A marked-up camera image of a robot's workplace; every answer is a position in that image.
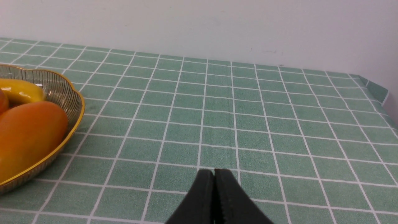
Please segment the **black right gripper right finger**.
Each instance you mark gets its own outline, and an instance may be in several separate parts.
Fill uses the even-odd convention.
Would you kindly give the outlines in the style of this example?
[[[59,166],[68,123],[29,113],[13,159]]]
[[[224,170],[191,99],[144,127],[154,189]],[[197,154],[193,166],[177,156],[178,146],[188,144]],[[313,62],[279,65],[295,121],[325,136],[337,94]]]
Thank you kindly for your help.
[[[215,224],[272,224],[228,169],[215,169]]]

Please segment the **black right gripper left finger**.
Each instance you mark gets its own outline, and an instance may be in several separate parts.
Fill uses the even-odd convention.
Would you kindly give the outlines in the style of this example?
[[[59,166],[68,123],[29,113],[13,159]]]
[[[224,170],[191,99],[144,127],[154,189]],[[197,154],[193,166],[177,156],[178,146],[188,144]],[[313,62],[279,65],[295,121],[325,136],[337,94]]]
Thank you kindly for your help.
[[[208,169],[200,169],[188,193],[165,223],[213,224],[213,186],[213,173]]]

